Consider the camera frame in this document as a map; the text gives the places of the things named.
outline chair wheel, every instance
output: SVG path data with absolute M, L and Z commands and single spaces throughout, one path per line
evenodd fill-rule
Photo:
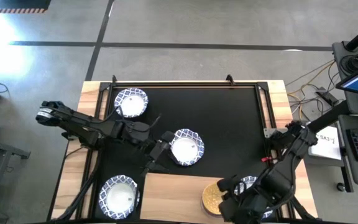
M 345 191 L 345 185 L 343 183 L 337 183 L 336 188 L 338 189 L 338 191 L 340 192 L 344 192 Z

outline concrete floor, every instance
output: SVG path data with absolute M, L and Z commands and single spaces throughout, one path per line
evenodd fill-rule
M 36 123 L 43 100 L 75 108 L 92 47 L 11 46 L 12 40 L 96 42 L 108 0 L 53 0 L 45 14 L 0 14 L 0 141 L 32 151 L 15 158 L 0 187 L 8 223 L 45 221 L 67 142 L 62 131 Z M 104 42 L 330 46 L 358 33 L 353 0 L 116 0 Z M 102 48 L 92 80 L 281 79 L 286 83 L 333 59 L 332 52 Z M 296 90 L 311 76 L 287 87 Z M 326 73 L 313 83 L 328 85 Z M 308 97 L 313 89 L 306 88 Z M 344 98 L 343 92 L 333 95 Z M 304 111 L 310 119 L 316 103 Z M 358 223 L 355 193 L 336 191 L 340 168 L 307 165 L 319 217 Z

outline paper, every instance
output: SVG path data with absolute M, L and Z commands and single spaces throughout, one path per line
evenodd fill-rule
M 317 145 L 309 148 L 309 155 L 341 160 L 337 129 L 326 127 L 316 134 Z

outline wooden table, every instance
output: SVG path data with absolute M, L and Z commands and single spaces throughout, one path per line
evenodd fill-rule
M 267 82 L 269 87 L 270 99 L 272 102 L 273 113 L 276 121 L 277 128 L 284 128 L 293 118 L 290 109 L 290 105 L 287 98 L 287 92 L 285 90 L 284 81 L 282 80 L 244 80 L 236 82 Z M 77 110 L 80 113 L 88 114 L 94 116 L 96 101 L 99 93 L 100 82 L 84 82 L 80 102 L 78 103 Z M 267 104 L 262 98 L 262 105 L 264 107 L 265 118 L 267 118 L 267 127 L 270 126 L 270 121 L 268 120 L 269 112 L 266 109 Z M 107 96 L 103 96 L 100 118 L 104 116 L 104 108 L 106 106 Z M 80 146 L 78 141 L 70 141 L 67 149 L 67 154 L 78 149 Z M 85 160 L 86 160 L 86 149 L 82 149 L 72 155 L 70 155 L 63 164 L 62 174 L 58 182 L 58 189 L 56 198 L 53 205 L 51 218 L 57 218 L 60 216 L 67 206 L 72 202 L 72 200 L 77 195 L 80 187 L 81 180 L 83 177 Z M 92 163 L 94 164 L 96 160 L 97 152 L 94 152 Z M 87 217 L 88 207 L 90 201 L 90 190 L 88 191 L 85 197 L 85 203 L 83 206 L 82 217 Z M 306 167 L 302 161 L 296 169 L 296 194 L 295 196 L 300 201 L 300 203 L 306 208 L 306 210 L 317 217 L 316 207 L 314 205 L 313 195 L 311 193 L 308 174 L 306 173 Z

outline round wooden coaster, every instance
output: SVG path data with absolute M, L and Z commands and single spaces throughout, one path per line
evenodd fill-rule
M 203 191 L 202 205 L 205 211 L 215 217 L 220 217 L 218 205 L 223 202 L 222 196 L 225 192 L 221 192 L 216 183 L 207 186 Z

